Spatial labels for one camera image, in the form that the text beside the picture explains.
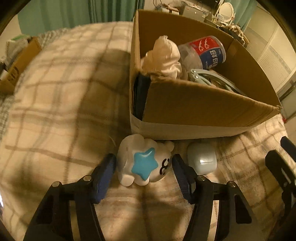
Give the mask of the red blue labelled jar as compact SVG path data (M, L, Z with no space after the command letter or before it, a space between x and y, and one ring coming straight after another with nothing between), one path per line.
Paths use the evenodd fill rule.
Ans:
M187 71L210 70L226 61L224 45L214 36L203 37L178 45L180 63Z

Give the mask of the white cloth bundle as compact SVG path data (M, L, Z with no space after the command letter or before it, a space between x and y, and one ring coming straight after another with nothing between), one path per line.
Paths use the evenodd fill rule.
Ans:
M180 57L178 46L164 35L155 41L153 49L148 51L140 62L144 73L177 79L183 73Z

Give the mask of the plaid beige blanket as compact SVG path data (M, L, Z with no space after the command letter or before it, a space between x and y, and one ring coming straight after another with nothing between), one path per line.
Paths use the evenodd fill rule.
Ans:
M132 23L112 22L55 31L18 80L1 140L3 223L22 240L55 181L76 182L130 134L128 104ZM249 132L214 138L213 182L235 181L266 240L283 211L281 188L265 165L284 154L280 115ZM173 173L144 187L114 176L95 207L106 240L182 240L192 213Z

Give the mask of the white louvered wardrobe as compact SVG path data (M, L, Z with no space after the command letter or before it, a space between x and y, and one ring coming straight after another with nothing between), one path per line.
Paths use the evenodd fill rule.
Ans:
M279 92L295 73L295 51L274 17L258 4L245 30L247 50Z

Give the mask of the open cardboard box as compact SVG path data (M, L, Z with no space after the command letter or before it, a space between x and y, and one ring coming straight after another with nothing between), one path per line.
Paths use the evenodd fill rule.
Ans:
M239 93L145 74L140 60L163 35L176 44L217 37L226 61L215 71ZM129 109L133 133L153 140L186 140L238 135L279 114L281 105L262 68L233 37L185 16L139 10L133 21Z

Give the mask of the light blue earbud case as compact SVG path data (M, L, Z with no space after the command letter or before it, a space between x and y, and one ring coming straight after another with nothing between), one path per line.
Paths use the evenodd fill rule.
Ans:
M214 147L209 143L192 142L187 148L188 165L198 175L207 175L217 168L217 157Z

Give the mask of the white oval mirror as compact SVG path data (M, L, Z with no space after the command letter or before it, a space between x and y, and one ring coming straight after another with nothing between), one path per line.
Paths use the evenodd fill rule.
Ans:
M235 12L231 3L223 3L218 10L218 17L224 23L230 23L234 20Z

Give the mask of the large green curtain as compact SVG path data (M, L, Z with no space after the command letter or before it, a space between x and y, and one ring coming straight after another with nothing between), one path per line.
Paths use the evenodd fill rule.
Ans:
M36 36L60 28L93 23L131 21L145 1L135 0L39 0L30 1L19 13L23 34Z

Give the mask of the narrow green curtain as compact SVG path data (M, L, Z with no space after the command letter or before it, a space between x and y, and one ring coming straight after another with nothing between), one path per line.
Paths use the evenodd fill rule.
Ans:
M256 0L230 0L225 1L231 3L234 8L234 21L233 23L238 25L244 32L247 25L257 7Z

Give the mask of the small cardboard box with items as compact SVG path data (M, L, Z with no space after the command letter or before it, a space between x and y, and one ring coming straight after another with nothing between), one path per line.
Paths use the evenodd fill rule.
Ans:
M42 50L38 37L21 34L7 40L4 57L1 59L1 94L13 94L20 75Z

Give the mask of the white toy with blue star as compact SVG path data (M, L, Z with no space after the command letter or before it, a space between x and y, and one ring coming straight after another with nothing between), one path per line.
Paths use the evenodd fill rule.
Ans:
M156 142L140 134L122 140L117 153L117 173L121 185L145 186L165 177L171 169L172 141Z

